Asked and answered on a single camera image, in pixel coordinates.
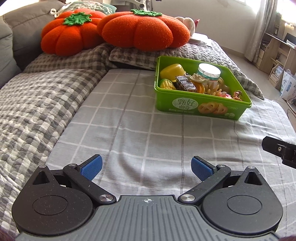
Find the green plastic storage box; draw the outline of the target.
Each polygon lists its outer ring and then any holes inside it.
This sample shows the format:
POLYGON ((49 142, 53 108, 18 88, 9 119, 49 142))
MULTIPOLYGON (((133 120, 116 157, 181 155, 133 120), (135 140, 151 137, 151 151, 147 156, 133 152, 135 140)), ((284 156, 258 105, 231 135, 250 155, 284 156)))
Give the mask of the green plastic storage box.
POLYGON ((252 106, 252 102, 246 91, 227 67, 214 64, 214 66, 221 70, 221 77, 230 88, 230 94, 233 95, 234 92, 241 91, 239 100, 202 93, 160 88, 160 72, 164 68, 172 64, 180 64, 187 73, 194 74, 197 72, 200 63, 202 62, 198 60, 171 56, 159 56, 157 58, 156 77, 154 81, 156 108, 165 112, 238 120, 245 110, 252 106))

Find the yellow plastic toy bowl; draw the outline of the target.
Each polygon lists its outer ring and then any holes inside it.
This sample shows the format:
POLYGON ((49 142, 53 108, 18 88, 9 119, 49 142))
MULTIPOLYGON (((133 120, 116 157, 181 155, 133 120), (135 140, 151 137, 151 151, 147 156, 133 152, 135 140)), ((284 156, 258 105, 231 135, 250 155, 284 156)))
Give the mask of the yellow plastic toy bowl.
POLYGON ((175 80, 176 76, 184 76, 185 70, 181 64, 172 64, 160 71, 160 79, 175 80))

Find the tan toy hand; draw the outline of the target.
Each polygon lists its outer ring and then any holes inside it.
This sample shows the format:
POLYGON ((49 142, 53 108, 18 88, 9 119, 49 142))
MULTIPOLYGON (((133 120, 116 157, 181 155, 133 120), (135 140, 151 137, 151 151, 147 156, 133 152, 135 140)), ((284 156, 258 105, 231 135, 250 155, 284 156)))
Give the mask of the tan toy hand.
POLYGON ((208 78, 205 78, 202 75, 199 75, 197 73, 194 73, 193 75, 189 75, 188 73, 185 73, 184 75, 189 81, 196 82, 196 83, 207 83, 209 81, 208 78))
POLYGON ((214 96, 219 96, 219 93, 225 91, 227 93, 230 92, 230 88, 225 84, 222 77, 220 77, 217 81, 208 81, 203 84, 205 87, 205 94, 210 94, 214 96))

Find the yellow toy corn cob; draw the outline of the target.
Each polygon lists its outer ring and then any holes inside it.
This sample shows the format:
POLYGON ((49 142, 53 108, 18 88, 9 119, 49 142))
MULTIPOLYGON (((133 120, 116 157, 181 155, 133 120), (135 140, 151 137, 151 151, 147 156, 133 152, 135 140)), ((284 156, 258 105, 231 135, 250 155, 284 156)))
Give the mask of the yellow toy corn cob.
POLYGON ((162 79, 159 82, 159 88, 167 90, 176 90, 176 87, 174 86, 173 82, 166 78, 162 79))

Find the grey checked quilted blanket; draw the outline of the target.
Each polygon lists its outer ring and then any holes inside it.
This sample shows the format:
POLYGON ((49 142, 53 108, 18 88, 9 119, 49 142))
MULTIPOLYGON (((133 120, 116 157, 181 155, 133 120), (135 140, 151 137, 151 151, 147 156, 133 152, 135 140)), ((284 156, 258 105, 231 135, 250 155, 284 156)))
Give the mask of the grey checked quilted blanket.
POLYGON ((112 45, 70 57, 43 53, 1 89, 1 228, 17 233, 11 208, 97 83, 113 68, 112 45))

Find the clear lidded plastic cup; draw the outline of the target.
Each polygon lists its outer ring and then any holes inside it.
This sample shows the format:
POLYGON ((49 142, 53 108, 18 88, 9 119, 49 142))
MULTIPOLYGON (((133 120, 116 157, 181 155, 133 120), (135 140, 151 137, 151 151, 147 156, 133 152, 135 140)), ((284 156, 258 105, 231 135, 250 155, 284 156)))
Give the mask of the clear lidded plastic cup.
POLYGON ((200 63, 198 65, 198 73, 206 79, 217 81, 220 78, 221 70, 214 65, 200 63))

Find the red hat gnome figurine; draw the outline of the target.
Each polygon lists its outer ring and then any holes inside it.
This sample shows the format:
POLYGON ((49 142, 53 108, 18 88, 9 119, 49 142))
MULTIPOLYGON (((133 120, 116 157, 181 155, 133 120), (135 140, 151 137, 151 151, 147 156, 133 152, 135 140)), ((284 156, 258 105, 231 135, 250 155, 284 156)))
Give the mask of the red hat gnome figurine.
POLYGON ((233 93, 233 99, 234 100, 238 100, 238 101, 242 101, 242 92, 240 90, 237 90, 233 93))

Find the orange pumpkin cushion left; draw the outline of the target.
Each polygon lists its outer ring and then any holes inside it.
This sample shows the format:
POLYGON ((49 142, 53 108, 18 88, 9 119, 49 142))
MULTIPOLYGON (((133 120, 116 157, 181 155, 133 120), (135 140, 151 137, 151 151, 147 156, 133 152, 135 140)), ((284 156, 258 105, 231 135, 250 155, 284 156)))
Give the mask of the orange pumpkin cushion left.
POLYGON ((42 51, 67 57, 102 44, 97 25, 104 17, 106 14, 90 9, 63 12, 43 28, 42 51))

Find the striped toy snack pack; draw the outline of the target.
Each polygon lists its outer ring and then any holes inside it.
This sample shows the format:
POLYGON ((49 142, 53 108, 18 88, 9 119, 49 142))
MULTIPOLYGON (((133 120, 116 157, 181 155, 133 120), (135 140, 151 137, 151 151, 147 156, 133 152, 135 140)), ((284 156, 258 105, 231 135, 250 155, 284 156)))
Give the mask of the striped toy snack pack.
POLYGON ((197 92, 195 85, 185 76, 176 76, 176 84, 179 90, 197 92))

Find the grey checked pillow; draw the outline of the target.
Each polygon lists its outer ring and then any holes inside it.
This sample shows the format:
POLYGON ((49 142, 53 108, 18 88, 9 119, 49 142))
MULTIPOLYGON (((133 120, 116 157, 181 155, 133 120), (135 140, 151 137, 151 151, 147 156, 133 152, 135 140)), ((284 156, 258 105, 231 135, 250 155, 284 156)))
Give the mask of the grey checked pillow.
POLYGON ((155 70, 159 56, 187 58, 227 67, 245 90, 253 93, 260 99, 264 99, 264 95, 258 85, 240 70, 217 42, 211 39, 208 40, 207 46, 187 43, 180 48, 170 48, 156 52, 144 52, 135 48, 115 47, 110 53, 109 60, 147 70, 155 70))

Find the orange pumpkin cushion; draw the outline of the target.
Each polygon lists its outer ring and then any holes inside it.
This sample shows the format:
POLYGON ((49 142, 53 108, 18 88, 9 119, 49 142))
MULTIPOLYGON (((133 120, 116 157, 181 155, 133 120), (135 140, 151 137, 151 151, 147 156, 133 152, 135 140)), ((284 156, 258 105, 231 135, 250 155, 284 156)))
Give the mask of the orange pumpkin cushion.
POLYGON ((104 17, 97 24, 97 31, 111 45, 146 52, 182 47, 190 39, 189 29, 180 20, 138 9, 104 17))
POLYGON ((43 28, 42 51, 67 57, 102 44, 97 25, 104 17, 106 14, 90 9, 63 12, 43 28))

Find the wooden desk shelf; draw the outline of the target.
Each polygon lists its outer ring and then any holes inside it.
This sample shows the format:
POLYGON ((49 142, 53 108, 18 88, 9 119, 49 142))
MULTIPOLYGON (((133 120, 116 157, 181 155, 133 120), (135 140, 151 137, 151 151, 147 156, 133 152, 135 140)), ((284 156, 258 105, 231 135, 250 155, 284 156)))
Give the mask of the wooden desk shelf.
POLYGON ((269 74, 269 82, 280 90, 284 71, 295 74, 295 47, 272 34, 264 33, 255 66, 269 74))

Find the white plush toy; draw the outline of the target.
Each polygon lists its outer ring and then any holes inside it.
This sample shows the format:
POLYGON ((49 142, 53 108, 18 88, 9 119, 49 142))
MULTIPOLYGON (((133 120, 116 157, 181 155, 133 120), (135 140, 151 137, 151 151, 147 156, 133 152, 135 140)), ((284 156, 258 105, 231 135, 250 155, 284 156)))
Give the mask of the white plush toy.
POLYGON ((182 16, 177 16, 176 19, 181 21, 188 28, 188 30, 190 32, 190 36, 194 35, 197 25, 200 21, 199 19, 193 20, 192 18, 189 18, 189 17, 184 18, 182 16))

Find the light grey curtain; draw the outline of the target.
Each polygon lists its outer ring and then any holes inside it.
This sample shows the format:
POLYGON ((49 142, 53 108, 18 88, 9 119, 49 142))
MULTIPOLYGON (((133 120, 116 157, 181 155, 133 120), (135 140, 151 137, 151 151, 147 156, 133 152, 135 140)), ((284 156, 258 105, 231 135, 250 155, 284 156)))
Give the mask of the light grey curtain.
POLYGON ((244 54, 244 57, 253 63, 256 63, 258 60, 259 49, 264 33, 273 28, 278 5, 278 1, 276 0, 265 0, 259 2, 260 6, 256 15, 255 26, 244 54))

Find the white shopping bag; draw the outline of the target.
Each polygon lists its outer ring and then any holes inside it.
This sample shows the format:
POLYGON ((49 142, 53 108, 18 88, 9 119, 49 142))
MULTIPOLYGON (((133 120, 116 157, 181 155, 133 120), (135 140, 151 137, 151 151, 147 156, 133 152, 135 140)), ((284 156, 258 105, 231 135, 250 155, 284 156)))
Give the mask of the white shopping bag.
POLYGON ((280 93, 281 98, 286 100, 289 104, 293 104, 295 102, 295 95, 296 95, 296 79, 295 75, 291 73, 288 69, 284 71, 280 93))

